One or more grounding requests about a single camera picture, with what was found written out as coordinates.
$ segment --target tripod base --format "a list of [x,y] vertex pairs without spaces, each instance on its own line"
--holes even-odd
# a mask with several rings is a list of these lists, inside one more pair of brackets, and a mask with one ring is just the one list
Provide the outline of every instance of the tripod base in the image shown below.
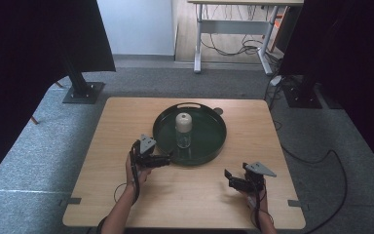
[[104,85],[102,82],[87,82],[87,89],[84,95],[77,94],[74,87],[71,87],[62,103],[94,104]]
[[321,109],[321,104],[315,92],[312,92],[308,97],[299,97],[300,91],[295,86],[283,85],[282,89],[289,107]]

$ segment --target white lid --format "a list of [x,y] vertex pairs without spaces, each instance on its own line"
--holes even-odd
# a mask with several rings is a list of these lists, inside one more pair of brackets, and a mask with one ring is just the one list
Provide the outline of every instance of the white lid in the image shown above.
[[193,127],[191,116],[184,112],[179,113],[177,117],[175,117],[175,127],[181,133],[190,132]]

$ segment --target white wall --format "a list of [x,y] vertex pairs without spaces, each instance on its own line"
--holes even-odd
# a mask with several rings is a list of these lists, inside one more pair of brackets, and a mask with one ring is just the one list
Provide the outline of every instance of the white wall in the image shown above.
[[113,55],[174,55],[176,19],[172,0],[97,3]]

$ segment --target human arm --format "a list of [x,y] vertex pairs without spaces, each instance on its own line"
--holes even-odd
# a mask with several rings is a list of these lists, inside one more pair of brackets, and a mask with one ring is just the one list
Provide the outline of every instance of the human arm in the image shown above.
[[[138,176],[139,186],[142,187],[144,182],[147,180],[147,176],[151,174],[152,168],[142,169]],[[135,185],[133,184],[133,176],[131,171],[131,159],[127,157],[126,162],[126,173],[127,173],[127,185],[124,189],[123,194],[114,208],[111,210],[108,217],[102,224],[102,234],[121,234],[124,233],[126,227],[127,218],[130,214],[132,201],[135,194]]]
[[[257,201],[257,198],[255,195],[249,195],[245,192],[241,192],[246,198],[247,202],[248,199],[251,199],[253,204]],[[269,209],[268,209],[268,202],[267,202],[267,193],[266,189],[263,189],[259,192],[259,198],[260,198],[260,208],[258,211],[256,211],[252,205],[249,205],[249,207],[252,209],[253,213],[256,213],[258,215],[253,215],[252,218],[258,218],[259,220],[259,228],[260,231],[263,234],[277,234],[277,230],[275,228],[275,225],[272,222],[271,216],[269,215]]]

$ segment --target black stand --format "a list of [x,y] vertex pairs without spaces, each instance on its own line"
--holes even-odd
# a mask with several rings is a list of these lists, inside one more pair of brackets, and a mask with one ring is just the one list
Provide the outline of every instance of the black stand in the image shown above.
[[55,43],[57,45],[59,56],[66,71],[66,74],[71,80],[72,87],[69,89],[62,103],[77,103],[77,104],[94,104],[98,98],[99,93],[104,87],[102,82],[86,82],[81,72],[75,69],[73,62],[66,48],[62,44],[57,31],[54,33]]
[[313,87],[304,88],[302,83],[300,87],[296,85],[283,85],[282,89],[290,108],[321,109],[321,104]]

